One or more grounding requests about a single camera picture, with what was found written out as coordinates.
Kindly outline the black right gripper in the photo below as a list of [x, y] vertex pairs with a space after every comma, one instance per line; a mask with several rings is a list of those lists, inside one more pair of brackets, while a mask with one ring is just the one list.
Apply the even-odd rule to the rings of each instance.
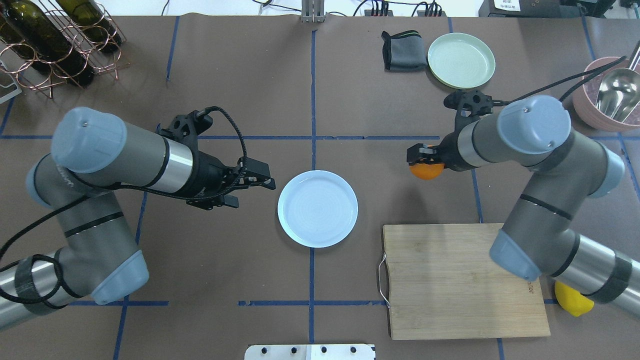
[[417, 143], [407, 148], [407, 164], [445, 164], [446, 169], [456, 172], [489, 165], [490, 162], [479, 155], [474, 145], [473, 132], [482, 116], [493, 113], [493, 98], [477, 89], [458, 89], [448, 94], [443, 104], [455, 110], [454, 131], [446, 135], [439, 145]]

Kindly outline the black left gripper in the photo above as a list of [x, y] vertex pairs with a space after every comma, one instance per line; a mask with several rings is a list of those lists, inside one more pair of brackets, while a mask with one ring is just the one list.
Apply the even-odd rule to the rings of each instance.
[[[224, 165], [217, 157], [199, 151], [198, 136], [213, 125], [212, 112], [219, 112], [236, 132], [242, 157], [236, 167]], [[157, 126], [163, 137], [164, 162], [156, 180], [156, 191], [185, 200], [192, 207], [211, 210], [226, 205], [226, 194], [249, 187], [274, 191], [276, 184], [269, 165], [247, 159], [247, 147], [237, 124], [228, 112], [217, 105], [174, 117], [166, 129]]]

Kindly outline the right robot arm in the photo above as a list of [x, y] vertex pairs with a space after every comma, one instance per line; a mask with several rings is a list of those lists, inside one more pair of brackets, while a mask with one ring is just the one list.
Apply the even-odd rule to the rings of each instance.
[[570, 228], [586, 199], [602, 198], [621, 183], [622, 158], [574, 130], [553, 96], [502, 101], [477, 89], [458, 90], [443, 104], [455, 110], [453, 132], [438, 145], [410, 146], [410, 167], [464, 172], [513, 161], [531, 172], [490, 258], [523, 280], [546, 275], [638, 317], [639, 262]]

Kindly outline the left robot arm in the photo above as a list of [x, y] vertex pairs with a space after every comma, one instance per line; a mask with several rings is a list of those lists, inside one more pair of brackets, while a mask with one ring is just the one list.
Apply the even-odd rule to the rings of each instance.
[[[198, 137], [218, 112], [233, 127], [242, 155], [231, 166], [199, 150]], [[237, 208], [233, 191], [274, 190], [269, 166], [250, 158], [238, 126], [221, 107], [180, 114], [155, 132], [114, 114], [76, 107], [52, 136], [50, 153], [29, 171], [26, 189], [50, 213], [1, 248], [56, 218], [66, 246], [33, 254], [1, 269], [1, 329], [61, 310], [90, 297], [97, 305], [123, 299], [149, 279], [146, 260], [115, 196], [141, 191], [180, 199], [206, 211]]]

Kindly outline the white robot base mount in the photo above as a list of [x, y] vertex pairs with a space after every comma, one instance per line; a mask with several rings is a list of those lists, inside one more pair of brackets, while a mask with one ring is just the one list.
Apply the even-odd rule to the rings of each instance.
[[245, 360], [375, 360], [374, 344], [256, 344], [247, 347]]

